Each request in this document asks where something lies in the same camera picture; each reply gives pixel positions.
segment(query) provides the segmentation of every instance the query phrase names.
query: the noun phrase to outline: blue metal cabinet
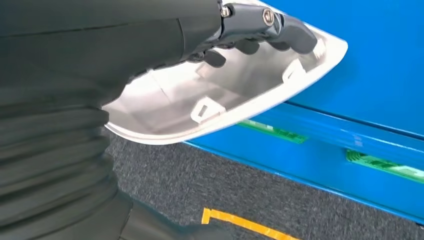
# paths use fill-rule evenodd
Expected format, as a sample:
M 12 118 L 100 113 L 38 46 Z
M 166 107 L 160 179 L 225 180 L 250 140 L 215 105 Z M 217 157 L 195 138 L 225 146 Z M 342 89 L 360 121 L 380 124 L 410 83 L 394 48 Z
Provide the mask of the blue metal cabinet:
M 190 144 L 424 224 L 424 184 L 345 156 L 352 149 L 424 170 L 424 1 L 265 2 L 349 44 L 327 76 L 253 118 L 311 139 L 233 126 Z
M 319 140 L 296 144 L 242 126 L 194 139 L 203 150 L 424 223 L 424 185 L 346 160 Z

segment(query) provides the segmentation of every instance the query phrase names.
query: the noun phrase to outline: black protective cover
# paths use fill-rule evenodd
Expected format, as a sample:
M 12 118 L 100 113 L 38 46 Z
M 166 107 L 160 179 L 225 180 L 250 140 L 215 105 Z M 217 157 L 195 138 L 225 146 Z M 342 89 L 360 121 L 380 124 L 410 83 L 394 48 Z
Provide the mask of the black protective cover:
M 100 131 L 109 116 L 100 107 L 134 76 L 178 63 L 212 36 L 221 26 L 218 6 L 0 1 L 1 240 L 117 240 L 123 230 L 126 240 L 191 239 L 118 190 Z

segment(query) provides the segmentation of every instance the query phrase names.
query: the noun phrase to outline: yellow floor marking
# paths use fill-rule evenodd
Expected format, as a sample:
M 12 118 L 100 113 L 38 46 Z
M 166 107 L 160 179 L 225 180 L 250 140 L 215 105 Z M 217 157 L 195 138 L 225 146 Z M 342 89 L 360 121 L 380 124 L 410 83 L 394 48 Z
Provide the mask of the yellow floor marking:
M 204 208 L 203 216 L 201 218 L 201 224 L 209 224 L 209 220 L 211 218 L 218 219 L 225 222 L 230 222 L 234 225 L 237 225 L 245 229 L 249 229 L 253 232 L 265 235 L 275 240 L 299 240 L 297 238 L 294 238 L 292 236 L 289 236 L 277 230 L 271 229 L 269 227 L 254 223 L 247 219 L 244 219 L 244 218 L 241 218 L 241 217 L 238 217 L 223 211 Z

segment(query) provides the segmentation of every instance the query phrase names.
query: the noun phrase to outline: rectangular slot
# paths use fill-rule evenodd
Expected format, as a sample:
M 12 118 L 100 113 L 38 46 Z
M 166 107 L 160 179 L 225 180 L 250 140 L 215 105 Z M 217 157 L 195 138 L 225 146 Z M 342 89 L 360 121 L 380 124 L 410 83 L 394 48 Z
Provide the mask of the rectangular slot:
M 385 159 L 377 158 L 350 149 L 346 151 L 346 158 L 352 163 L 384 171 L 386 173 L 394 174 L 424 184 L 424 171 L 421 171 L 419 169 L 402 164 L 397 164 Z
M 238 125 L 259 131 L 264 134 L 269 134 L 274 137 L 282 138 L 296 144 L 303 144 L 306 140 L 308 140 L 308 137 L 306 136 L 302 136 L 294 132 L 289 132 L 283 129 L 279 129 L 279 128 L 266 125 L 257 121 L 244 120 L 240 122 Z

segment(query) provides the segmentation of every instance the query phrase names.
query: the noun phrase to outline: metal bolt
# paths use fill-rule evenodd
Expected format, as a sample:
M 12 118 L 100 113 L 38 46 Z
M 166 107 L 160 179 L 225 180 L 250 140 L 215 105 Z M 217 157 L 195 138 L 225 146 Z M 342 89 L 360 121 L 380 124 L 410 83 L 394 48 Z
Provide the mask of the metal bolt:
M 275 16 L 274 16 L 274 12 L 271 9 L 265 8 L 263 10 L 262 18 L 263 18 L 263 22 L 267 26 L 271 27 L 274 24 Z
M 223 6 L 221 9 L 221 17 L 227 18 L 231 15 L 231 11 L 227 6 Z

